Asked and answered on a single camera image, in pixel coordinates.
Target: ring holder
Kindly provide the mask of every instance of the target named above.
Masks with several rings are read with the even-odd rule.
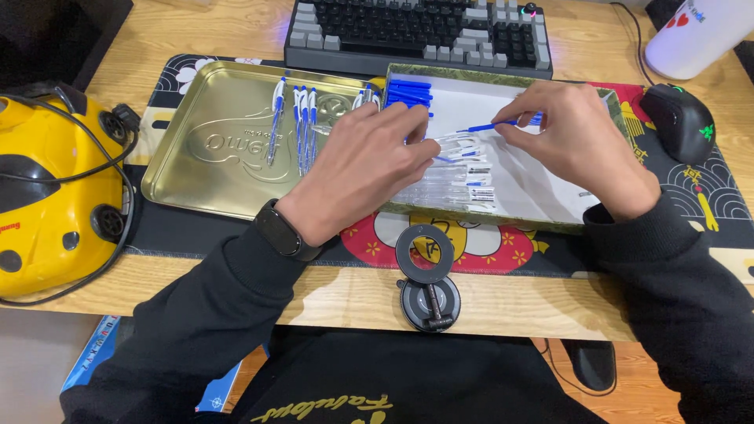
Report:
[[[421,269],[411,260],[411,246],[419,237],[434,240],[440,261],[432,269]],[[461,295],[448,278],[453,267],[453,244],[443,230],[431,224],[416,224],[404,230],[395,245],[395,257],[405,280],[398,280],[403,316],[417,330],[441,333],[458,319]]]

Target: black watch strap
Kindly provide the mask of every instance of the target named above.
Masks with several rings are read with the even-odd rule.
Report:
[[[276,198],[271,199],[257,213],[254,219],[257,231],[283,256],[306,262],[317,257],[322,247],[306,244],[299,232],[274,208],[276,203]]]

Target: black mouse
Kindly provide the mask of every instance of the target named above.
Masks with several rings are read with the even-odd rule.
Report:
[[[715,146],[715,122],[710,110],[681,87],[657,84],[639,105],[657,127],[668,155],[684,164],[702,164]]]

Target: desk mat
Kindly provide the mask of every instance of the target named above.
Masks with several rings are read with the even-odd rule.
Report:
[[[279,61],[194,54],[171,58],[144,112],[139,145],[127,160],[126,172],[136,187],[194,75],[214,60],[284,66]],[[754,284],[754,225],[720,151],[715,148],[701,166],[674,161],[662,150],[654,125],[639,107],[644,87],[590,84],[616,90],[637,160],[672,193],[679,214],[698,231],[710,234],[710,253],[742,281]],[[240,234],[248,225],[244,220],[155,204],[140,193],[136,207],[127,253],[202,258],[219,240]],[[579,236],[384,212],[341,231],[313,264],[396,269],[395,241],[413,223],[433,223],[448,234],[455,248],[454,272],[586,278],[600,271],[591,246]],[[431,246],[414,249],[414,254],[419,262],[439,259]]]

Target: mechanical keyboard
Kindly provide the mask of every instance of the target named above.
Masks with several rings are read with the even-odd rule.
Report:
[[[552,79],[544,11],[516,0],[296,0],[288,67],[385,75],[390,63]]]

